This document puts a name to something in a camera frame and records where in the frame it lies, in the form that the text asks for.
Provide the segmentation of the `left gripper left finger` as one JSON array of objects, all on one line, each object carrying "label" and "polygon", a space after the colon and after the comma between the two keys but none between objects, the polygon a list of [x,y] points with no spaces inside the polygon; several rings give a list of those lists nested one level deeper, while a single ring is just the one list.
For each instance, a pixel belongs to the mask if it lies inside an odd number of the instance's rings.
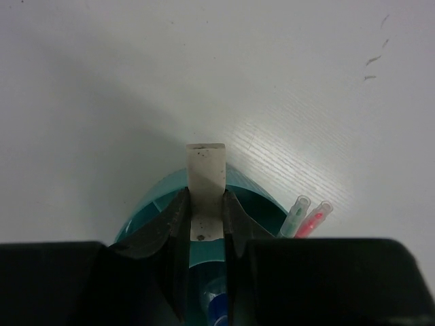
[{"label": "left gripper left finger", "polygon": [[152,221],[110,246],[125,262],[120,297],[138,323],[183,323],[188,299],[190,194],[181,190]]}]

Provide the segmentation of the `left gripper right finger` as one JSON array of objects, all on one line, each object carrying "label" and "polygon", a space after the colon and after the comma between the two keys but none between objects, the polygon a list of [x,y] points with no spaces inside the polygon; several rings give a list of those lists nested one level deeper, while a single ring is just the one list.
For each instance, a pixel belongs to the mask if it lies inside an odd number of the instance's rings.
[{"label": "left gripper right finger", "polygon": [[279,279],[277,239],[252,219],[234,192],[222,199],[226,287],[230,325],[274,325],[275,300],[267,293]]}]

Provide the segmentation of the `green pen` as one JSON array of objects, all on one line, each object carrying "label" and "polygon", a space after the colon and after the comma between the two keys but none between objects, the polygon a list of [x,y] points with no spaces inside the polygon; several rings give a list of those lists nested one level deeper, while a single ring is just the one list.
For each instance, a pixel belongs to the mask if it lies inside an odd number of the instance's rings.
[{"label": "green pen", "polygon": [[278,231],[278,238],[293,238],[298,231],[300,224],[307,215],[311,205],[311,199],[307,196],[300,195],[289,210],[284,222]]}]

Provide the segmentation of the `clear blue-capped glue bottle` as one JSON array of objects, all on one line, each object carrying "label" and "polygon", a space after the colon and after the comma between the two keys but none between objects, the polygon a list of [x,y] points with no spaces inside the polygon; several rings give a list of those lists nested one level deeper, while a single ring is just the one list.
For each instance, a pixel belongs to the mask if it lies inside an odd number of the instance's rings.
[{"label": "clear blue-capped glue bottle", "polygon": [[200,292],[201,308],[210,326],[228,326],[228,294],[226,278],[209,281]]}]

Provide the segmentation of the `grey white eraser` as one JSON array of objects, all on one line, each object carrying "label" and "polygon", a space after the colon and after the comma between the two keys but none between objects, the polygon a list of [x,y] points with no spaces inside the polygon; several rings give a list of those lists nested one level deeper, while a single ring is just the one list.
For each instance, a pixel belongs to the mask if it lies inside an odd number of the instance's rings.
[{"label": "grey white eraser", "polygon": [[192,211],[190,240],[220,239],[223,237],[222,200],[226,190],[225,144],[189,144],[186,162]]}]

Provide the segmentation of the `red pen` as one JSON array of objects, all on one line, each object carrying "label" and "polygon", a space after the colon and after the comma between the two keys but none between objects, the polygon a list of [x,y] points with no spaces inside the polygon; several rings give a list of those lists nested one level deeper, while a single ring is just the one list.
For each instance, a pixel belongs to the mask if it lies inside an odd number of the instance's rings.
[{"label": "red pen", "polygon": [[326,217],[333,211],[333,205],[328,201],[322,201],[318,207],[313,209],[302,221],[294,238],[307,238]]}]

